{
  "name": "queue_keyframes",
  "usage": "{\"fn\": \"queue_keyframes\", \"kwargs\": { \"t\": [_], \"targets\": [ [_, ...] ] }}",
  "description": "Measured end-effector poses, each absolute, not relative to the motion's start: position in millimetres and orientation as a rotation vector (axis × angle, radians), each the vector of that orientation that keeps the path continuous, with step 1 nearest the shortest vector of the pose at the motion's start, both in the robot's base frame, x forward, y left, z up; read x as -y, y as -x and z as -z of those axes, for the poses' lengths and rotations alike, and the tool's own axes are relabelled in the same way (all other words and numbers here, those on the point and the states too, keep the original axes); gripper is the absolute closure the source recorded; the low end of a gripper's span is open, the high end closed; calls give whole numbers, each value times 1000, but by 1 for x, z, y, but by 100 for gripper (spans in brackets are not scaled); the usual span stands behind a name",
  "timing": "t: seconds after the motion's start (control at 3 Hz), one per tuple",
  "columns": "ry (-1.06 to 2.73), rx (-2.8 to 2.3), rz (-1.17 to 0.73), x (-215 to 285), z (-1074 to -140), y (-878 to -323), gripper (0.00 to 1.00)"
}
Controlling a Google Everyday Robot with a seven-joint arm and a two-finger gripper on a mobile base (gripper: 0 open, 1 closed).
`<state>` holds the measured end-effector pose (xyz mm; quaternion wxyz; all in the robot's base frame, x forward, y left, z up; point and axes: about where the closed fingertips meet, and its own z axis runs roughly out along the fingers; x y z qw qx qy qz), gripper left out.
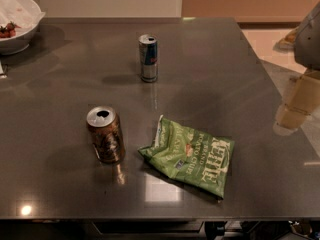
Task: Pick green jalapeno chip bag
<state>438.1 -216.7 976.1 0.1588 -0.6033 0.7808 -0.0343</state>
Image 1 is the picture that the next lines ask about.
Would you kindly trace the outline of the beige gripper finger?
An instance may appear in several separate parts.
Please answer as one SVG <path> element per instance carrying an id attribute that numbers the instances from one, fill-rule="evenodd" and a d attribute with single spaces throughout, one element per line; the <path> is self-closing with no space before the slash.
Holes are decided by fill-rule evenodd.
<path id="1" fill-rule="evenodd" d="M 320 106 L 320 71 L 308 69 L 292 82 L 284 98 L 292 111 L 311 114 Z"/>
<path id="2" fill-rule="evenodd" d="M 291 110 L 286 104 L 281 104 L 276 112 L 276 123 L 286 129 L 299 128 L 308 118 L 308 114 Z"/>

